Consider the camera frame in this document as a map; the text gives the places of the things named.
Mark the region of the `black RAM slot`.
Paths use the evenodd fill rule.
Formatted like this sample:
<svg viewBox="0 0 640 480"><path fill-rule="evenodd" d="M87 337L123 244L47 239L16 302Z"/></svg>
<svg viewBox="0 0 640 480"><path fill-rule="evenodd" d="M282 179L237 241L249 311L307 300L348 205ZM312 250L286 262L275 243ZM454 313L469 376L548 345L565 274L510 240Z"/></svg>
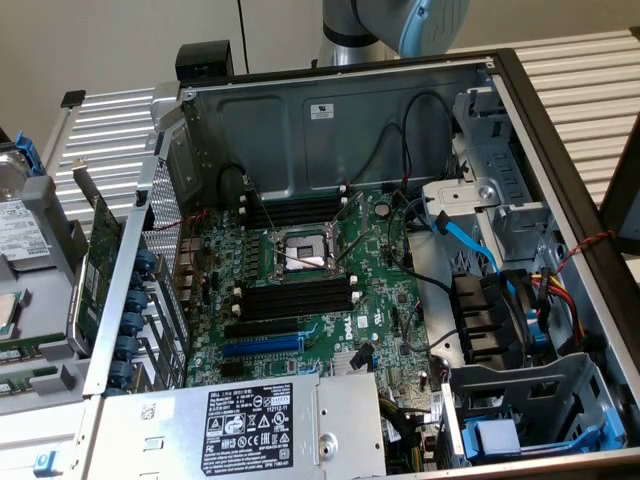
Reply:
<svg viewBox="0 0 640 480"><path fill-rule="evenodd" d="M282 284L265 287L246 288L242 291L242 300L249 303L300 301L352 307L352 289L340 279L297 284Z"/></svg>
<svg viewBox="0 0 640 480"><path fill-rule="evenodd" d="M275 220L273 220L273 219L272 220L273 220L273 223L275 224L275 227L284 227L284 226L294 226L294 225L303 225L303 224L314 224L314 223L328 222L328 221L332 220L333 217L329 217L329 216L309 216L309 217L293 217L293 218L281 218L281 219L276 218ZM248 229L270 228L269 223L266 220L266 218L264 216L264 213L262 211L254 213L252 215L247 215L244 218L244 225Z"/></svg>
<svg viewBox="0 0 640 480"><path fill-rule="evenodd" d="M242 303L242 313L245 316L305 315L346 311L352 308L349 291L252 294Z"/></svg>
<svg viewBox="0 0 640 480"><path fill-rule="evenodd" d="M339 204L266 204L271 218L293 218L309 216L329 216L333 217L339 210Z"/></svg>
<svg viewBox="0 0 640 480"><path fill-rule="evenodd" d="M341 198L332 196L263 201L262 205L273 215L336 212L342 206Z"/></svg>
<svg viewBox="0 0 640 480"><path fill-rule="evenodd" d="M243 205L258 206L253 197L253 193L245 192L239 196L239 201ZM298 197L286 197L279 199L263 200L264 204L339 204L341 206L341 197L338 195L321 195L321 196L298 196Z"/></svg>
<svg viewBox="0 0 640 480"><path fill-rule="evenodd" d="M291 318L306 315L316 315L331 312L350 311L353 303L347 300L314 300L311 302L254 302L247 303L240 308L240 318L243 321L261 321L278 318Z"/></svg>
<svg viewBox="0 0 640 480"><path fill-rule="evenodd" d="M269 298L275 296L293 297L298 294L307 295L343 295L351 297L352 287L346 278L333 278L309 282L287 283L262 287L246 287L242 289L241 298Z"/></svg>

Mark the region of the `metal CPU socket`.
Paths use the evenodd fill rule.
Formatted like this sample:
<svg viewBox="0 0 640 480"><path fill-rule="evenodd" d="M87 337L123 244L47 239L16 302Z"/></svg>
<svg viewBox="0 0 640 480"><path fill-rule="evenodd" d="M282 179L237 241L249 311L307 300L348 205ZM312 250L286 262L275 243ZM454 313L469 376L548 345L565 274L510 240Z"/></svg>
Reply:
<svg viewBox="0 0 640 480"><path fill-rule="evenodd" d="M277 283L343 276L342 233L330 224L272 230L266 235L270 263L267 279Z"/></svg>

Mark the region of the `thin metal locking lever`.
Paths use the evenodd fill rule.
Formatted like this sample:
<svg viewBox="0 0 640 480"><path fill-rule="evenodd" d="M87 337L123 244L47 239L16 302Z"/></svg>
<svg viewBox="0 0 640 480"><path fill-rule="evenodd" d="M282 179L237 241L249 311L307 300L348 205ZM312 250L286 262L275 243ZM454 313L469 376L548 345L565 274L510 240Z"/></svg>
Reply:
<svg viewBox="0 0 640 480"><path fill-rule="evenodd" d="M251 187L252 187L253 197L257 202L257 204L259 205L262 212L264 213L264 216L269 223L269 226L271 229L271 242L273 243L274 247L277 247L279 242L278 230L276 229L275 224L273 223L273 220L262 200L261 194L259 193L257 186L252 184Z"/></svg>
<svg viewBox="0 0 640 480"><path fill-rule="evenodd" d="M317 228L291 228L278 230L279 242L274 247L273 267L277 275L324 270L329 274L344 271L342 264L348 255L368 234L357 234L347 242L342 230L329 224Z"/></svg>

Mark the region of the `silver socket cover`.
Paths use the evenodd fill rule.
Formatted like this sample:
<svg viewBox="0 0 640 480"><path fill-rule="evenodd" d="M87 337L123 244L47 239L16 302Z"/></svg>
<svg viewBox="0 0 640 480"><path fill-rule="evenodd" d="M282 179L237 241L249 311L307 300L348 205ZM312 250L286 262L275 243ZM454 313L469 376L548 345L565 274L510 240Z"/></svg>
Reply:
<svg viewBox="0 0 640 480"><path fill-rule="evenodd" d="M368 233L369 232L369 219L368 219L369 208L368 208L368 203L364 198L364 193L362 191L359 191L354 196L349 197L347 200L342 202L342 206L340 210L329 222L329 225L331 227L336 227L339 220L345 215L347 215L351 211L351 207L354 205L358 206L357 214L358 214L358 218L360 219L361 233L362 234Z"/></svg>

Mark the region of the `green Dell motherboard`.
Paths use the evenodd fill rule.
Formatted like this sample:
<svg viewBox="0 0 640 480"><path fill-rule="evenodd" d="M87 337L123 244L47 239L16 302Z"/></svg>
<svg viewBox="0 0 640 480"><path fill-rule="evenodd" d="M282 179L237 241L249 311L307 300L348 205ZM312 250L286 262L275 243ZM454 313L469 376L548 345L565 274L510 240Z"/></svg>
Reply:
<svg viewBox="0 0 640 480"><path fill-rule="evenodd" d="M353 309L291 318L299 332L289 335L226 339L224 327L240 318L242 289L287 283L267 279L269 252L266 235L270 228L248 229L244 218L260 207L218 210L208 214L181 246L185 268L194 275L194 287L186 309L192 333L191 356L186 383L190 387L232 381L263 380L291 375L316 374L330 377L335 352L354 351L351 365L359 374L371 373L379 392L403 405L423 407L439 387L441 372L427 351L428 345L443 346L442 336L429 336L424 327L426 303L418 280L409 274L412 252L404 228L412 216L394 203L391 194L371 190L368 203L369 233L342 264L352 287ZM378 218L374 207L387 203L390 214ZM361 233L358 206L342 217L337 226L351 242ZM224 358L222 348L263 338L298 335L304 339L300 351ZM219 366L242 361L245 375L222 378Z"/></svg>

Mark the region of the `long black expansion slot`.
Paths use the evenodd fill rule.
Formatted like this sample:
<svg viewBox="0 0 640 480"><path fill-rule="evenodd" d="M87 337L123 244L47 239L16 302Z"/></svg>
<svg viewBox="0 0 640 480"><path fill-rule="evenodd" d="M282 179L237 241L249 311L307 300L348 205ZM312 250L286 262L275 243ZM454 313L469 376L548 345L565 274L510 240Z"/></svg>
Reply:
<svg viewBox="0 0 640 480"><path fill-rule="evenodd" d="M299 324L296 319L255 321L238 323L224 327L224 337L226 339L270 337L296 334L298 332Z"/></svg>

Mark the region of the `blue expansion slot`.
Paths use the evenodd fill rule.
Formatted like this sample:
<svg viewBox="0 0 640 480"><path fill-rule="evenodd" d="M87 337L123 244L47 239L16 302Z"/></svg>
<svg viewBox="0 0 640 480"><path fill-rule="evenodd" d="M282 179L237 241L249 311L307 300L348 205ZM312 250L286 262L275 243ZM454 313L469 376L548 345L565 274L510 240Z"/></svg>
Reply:
<svg viewBox="0 0 640 480"><path fill-rule="evenodd" d="M227 343L222 348L222 355L224 358L232 358L300 351L303 348L304 339L298 335L290 335Z"/></svg>

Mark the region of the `silver chipset heatsink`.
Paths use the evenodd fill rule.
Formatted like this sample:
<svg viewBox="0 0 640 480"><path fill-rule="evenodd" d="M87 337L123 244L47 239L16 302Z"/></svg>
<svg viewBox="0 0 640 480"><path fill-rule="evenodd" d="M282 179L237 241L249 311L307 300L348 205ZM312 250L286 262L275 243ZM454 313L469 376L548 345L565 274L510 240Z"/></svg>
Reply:
<svg viewBox="0 0 640 480"><path fill-rule="evenodd" d="M351 365L351 360L354 358L354 356L354 351L335 352L331 360L331 375L343 376L359 374L360 370L355 369Z"/></svg>

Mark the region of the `open metal PC case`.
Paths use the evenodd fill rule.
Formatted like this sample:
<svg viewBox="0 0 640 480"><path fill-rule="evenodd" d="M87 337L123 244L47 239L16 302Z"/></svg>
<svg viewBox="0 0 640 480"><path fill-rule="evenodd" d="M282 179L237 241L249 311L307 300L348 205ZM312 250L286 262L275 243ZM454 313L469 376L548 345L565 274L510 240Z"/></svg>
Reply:
<svg viewBox="0 0 640 480"><path fill-rule="evenodd" d="M423 187L460 179L454 152L461 129L456 96L473 88L497 92L517 135L513 150L550 221L533 261L507 264L488 240L470 236L444 213L431 218ZM312 104L334 104L334 118L312 120ZM192 333L186 313L195 277L181 246L215 211L242 207L257 186L262 200L391 194L409 212L409 274L426 303L428 345L441 372L423 407L378 394L386 474L365 480L640 480L640 289L626 269L614 232L600 220L578 172L514 53L453 55L349 68L182 83L152 115L155 135L142 169L94 344L86 389L88 412L77 436L77 475L88 463L111 397L175 391L186 383ZM157 257L147 279L134 271L140 248ZM441 469L434 454L443 411L442 387L469 366L451 307L453 274L497 274L529 309L548 313L550 364L585 353L599 368L627 434L623 449ZM123 390L108 385L127 291L144 291L145 320Z"/></svg>

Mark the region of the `black case fan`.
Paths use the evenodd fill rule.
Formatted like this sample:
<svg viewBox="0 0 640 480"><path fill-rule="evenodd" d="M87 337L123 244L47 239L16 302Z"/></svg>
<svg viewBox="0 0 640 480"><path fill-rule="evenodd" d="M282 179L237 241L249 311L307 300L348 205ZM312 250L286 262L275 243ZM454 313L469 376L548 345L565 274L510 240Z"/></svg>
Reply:
<svg viewBox="0 0 640 480"><path fill-rule="evenodd" d="M494 370L527 364L533 343L524 308L497 274L453 274L451 307L464 362Z"/></svg>

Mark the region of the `grey metal disk bay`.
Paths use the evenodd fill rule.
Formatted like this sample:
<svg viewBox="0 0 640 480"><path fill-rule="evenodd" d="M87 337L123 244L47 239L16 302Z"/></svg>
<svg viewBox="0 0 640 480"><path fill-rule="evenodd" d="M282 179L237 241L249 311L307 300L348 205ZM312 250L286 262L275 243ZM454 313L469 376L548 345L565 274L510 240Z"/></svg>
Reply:
<svg viewBox="0 0 640 480"><path fill-rule="evenodd" d="M469 89L456 96L453 114L461 129L453 145L463 173L423 187L428 215L444 212L468 235L488 240L502 262L533 261L550 209L527 186L513 150L517 135L501 97L490 88Z"/></svg>

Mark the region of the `black power supply label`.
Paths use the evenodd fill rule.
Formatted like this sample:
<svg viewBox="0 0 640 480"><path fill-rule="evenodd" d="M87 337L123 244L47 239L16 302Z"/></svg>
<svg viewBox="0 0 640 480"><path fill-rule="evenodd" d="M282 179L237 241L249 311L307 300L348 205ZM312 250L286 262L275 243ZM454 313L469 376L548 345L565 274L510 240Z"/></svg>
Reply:
<svg viewBox="0 0 640 480"><path fill-rule="evenodd" d="M293 385L236 387L208 395L201 469L208 476L291 468Z"/></svg>

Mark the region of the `black box behind case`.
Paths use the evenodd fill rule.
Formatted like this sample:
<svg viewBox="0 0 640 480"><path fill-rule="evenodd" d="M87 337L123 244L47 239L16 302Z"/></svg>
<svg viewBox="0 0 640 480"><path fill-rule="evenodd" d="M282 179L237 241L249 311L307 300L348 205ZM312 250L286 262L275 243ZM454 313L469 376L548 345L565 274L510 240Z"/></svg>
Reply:
<svg viewBox="0 0 640 480"><path fill-rule="evenodd" d="M234 66L229 40L184 44L175 59L175 73L181 83L233 77Z"/></svg>

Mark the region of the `green graphics card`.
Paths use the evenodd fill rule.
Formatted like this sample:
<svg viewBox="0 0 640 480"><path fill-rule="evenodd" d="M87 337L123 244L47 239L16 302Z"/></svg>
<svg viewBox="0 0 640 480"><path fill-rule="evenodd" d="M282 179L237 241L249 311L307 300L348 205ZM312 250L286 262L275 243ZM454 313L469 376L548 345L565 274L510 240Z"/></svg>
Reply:
<svg viewBox="0 0 640 480"><path fill-rule="evenodd" d="M77 272L67 319L67 340L81 357L89 357L97 338L120 246L121 225L109 209L84 160L72 175L91 207L88 249Z"/></svg>

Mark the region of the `silver power supply unit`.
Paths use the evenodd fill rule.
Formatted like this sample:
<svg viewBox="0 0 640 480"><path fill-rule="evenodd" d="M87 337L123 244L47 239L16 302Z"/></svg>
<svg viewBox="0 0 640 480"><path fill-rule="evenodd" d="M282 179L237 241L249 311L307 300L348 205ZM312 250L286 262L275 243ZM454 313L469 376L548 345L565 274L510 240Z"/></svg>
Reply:
<svg viewBox="0 0 640 480"><path fill-rule="evenodd" d="M206 476L201 469L208 395L293 385L291 468ZM287 376L111 397L101 415L88 480L365 480L386 474L371 374Z"/></svg>

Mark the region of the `blue plastic fan clip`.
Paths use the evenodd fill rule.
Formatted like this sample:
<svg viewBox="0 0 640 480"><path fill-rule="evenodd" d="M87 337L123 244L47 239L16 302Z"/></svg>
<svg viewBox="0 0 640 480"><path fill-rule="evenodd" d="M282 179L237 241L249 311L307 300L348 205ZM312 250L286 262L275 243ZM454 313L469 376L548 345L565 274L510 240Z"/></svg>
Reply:
<svg viewBox="0 0 640 480"><path fill-rule="evenodd" d="M548 334L548 313L541 309L531 308L526 313L531 343L528 348L531 362L542 366L553 358L553 346Z"/></svg>

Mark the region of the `blue drive tray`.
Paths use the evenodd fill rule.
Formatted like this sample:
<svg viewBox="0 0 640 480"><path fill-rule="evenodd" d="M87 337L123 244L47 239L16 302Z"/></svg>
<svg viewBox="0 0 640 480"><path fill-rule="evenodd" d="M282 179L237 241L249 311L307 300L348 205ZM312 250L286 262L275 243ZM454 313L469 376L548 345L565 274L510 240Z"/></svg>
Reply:
<svg viewBox="0 0 640 480"><path fill-rule="evenodd" d="M513 419L471 421L461 432L464 456L473 465L540 459L622 449L626 433L618 414L605 409L604 419L576 427L568 440L523 446Z"/></svg>

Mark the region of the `grey parts rack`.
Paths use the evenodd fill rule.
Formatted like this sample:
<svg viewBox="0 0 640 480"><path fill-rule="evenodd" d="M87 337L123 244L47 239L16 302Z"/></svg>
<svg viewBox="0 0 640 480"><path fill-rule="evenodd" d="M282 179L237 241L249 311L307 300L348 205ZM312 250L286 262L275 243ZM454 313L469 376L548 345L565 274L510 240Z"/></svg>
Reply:
<svg viewBox="0 0 640 480"><path fill-rule="evenodd" d="M55 366L53 375L31 381L34 391L0 397L0 416L68 404L80 399L85 375L78 355L67 340L67 319L77 272L88 244L78 222L64 214L47 175L34 176L24 186L21 199L33 212L46 236L53 266L16 272L0 255L0 294L20 292L18 335L13 339L62 333L65 339L44 344L42 356L0 363L0 372L17 372Z"/></svg>

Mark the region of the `grey metal drive cage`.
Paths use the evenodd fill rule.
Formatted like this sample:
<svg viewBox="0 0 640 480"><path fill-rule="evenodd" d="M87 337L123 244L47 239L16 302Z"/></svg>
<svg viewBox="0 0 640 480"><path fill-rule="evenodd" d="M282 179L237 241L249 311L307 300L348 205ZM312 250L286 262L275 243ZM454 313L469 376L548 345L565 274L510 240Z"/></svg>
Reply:
<svg viewBox="0 0 640 480"><path fill-rule="evenodd" d="M471 421L513 419L520 443L531 446L568 440L576 427L602 422L608 408L620 418L599 368L585 353L514 370L482 365L457 368L443 385L442 395L434 454L441 469L514 462L473 465L467 461L461 432Z"/></svg>

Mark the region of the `silver hard disk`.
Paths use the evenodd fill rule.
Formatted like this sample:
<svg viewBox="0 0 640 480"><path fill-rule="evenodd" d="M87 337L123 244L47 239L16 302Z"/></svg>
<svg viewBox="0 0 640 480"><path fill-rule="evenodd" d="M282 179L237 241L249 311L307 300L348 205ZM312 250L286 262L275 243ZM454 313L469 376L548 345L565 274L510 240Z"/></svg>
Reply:
<svg viewBox="0 0 640 480"><path fill-rule="evenodd" d="M26 182L34 176L25 153L12 143L0 145L0 255L16 272L53 266L46 236L21 199Z"/></svg>

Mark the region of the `dark panel beside case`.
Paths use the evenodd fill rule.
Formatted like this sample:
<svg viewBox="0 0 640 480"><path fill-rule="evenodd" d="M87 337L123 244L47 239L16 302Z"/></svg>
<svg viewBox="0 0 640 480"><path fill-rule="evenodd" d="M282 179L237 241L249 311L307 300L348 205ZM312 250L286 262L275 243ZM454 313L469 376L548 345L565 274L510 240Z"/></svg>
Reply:
<svg viewBox="0 0 640 480"><path fill-rule="evenodd" d="M640 256L640 113L599 207L621 253Z"/></svg>

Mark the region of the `silver CPU chip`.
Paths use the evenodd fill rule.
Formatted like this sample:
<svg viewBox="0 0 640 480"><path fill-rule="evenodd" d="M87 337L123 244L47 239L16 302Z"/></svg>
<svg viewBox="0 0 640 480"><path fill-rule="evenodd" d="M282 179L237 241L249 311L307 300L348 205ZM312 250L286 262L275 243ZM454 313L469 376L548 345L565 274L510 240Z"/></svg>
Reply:
<svg viewBox="0 0 640 480"><path fill-rule="evenodd" d="M20 292L0 294L0 342L18 335Z"/></svg>

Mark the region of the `blue release button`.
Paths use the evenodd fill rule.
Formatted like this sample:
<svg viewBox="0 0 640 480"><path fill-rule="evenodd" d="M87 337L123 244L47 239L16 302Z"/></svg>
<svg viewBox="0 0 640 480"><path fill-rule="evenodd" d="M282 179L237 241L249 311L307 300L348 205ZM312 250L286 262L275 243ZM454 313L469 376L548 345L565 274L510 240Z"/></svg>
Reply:
<svg viewBox="0 0 640 480"><path fill-rule="evenodd" d="M57 451L49 450L37 454L32 472L35 478L43 479L57 475L56 462Z"/></svg>

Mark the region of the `blue hard disk bracket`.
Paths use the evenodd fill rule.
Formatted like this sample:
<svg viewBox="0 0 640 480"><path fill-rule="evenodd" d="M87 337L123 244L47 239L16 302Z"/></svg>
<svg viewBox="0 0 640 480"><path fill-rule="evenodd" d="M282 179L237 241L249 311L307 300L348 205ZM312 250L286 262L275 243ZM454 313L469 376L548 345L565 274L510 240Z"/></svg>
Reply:
<svg viewBox="0 0 640 480"><path fill-rule="evenodd" d="M34 142L27 137L22 131L19 131L16 139L15 139L16 149L21 152L21 154L27 160L27 164L31 172L35 176L41 176L46 174L46 169L42 164L40 159L40 155L37 151L37 148Z"/></svg>

